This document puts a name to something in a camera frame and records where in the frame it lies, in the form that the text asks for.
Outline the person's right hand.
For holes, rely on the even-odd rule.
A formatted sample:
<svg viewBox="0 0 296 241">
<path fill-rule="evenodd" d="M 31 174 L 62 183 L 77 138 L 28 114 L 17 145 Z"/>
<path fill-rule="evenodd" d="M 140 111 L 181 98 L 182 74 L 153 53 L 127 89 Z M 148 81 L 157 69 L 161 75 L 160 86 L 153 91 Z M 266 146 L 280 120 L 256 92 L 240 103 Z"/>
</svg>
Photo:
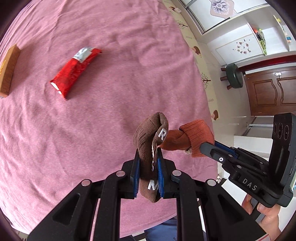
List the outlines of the person's right hand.
<svg viewBox="0 0 296 241">
<path fill-rule="evenodd" d="M 248 214 L 251 214 L 253 211 L 251 199 L 252 197 L 247 194 L 242 202 L 242 207 Z M 278 214 L 280 212 L 280 206 L 276 204 L 272 208 L 267 208 L 261 203 L 259 203 L 257 206 L 257 210 L 261 214 L 265 215 L 262 221 L 260 221 L 259 225 L 263 228 L 263 230 L 266 233 L 269 234 L 271 240 L 276 240 L 278 236 L 281 234 L 278 217 Z"/>
</svg>

